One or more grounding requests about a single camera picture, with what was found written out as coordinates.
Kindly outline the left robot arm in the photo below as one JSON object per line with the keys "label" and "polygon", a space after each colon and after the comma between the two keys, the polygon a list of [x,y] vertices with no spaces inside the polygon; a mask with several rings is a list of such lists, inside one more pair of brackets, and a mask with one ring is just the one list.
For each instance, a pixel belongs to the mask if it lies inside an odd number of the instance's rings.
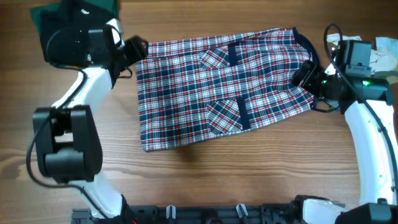
{"label": "left robot arm", "polygon": [[27,158],[36,156],[50,189],[74,189],[88,204],[95,223],[136,223],[137,218],[102,173],[103,150],[93,112],[112,90],[121,72],[146,58],[148,43],[135,35],[123,39],[115,18],[43,27],[44,56],[51,66],[76,71],[75,83],[47,108],[33,115],[34,136]]}

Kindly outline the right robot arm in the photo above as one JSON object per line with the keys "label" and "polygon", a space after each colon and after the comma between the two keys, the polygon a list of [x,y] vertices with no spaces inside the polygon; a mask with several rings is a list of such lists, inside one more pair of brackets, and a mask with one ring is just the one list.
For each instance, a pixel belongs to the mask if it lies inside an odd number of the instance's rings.
{"label": "right robot arm", "polygon": [[349,126],[360,176],[358,207],[347,210],[325,199],[301,205],[307,223],[397,223],[397,143],[390,86],[371,78],[371,43],[342,40],[335,51],[335,75],[310,60],[292,83],[322,100],[337,101]]}

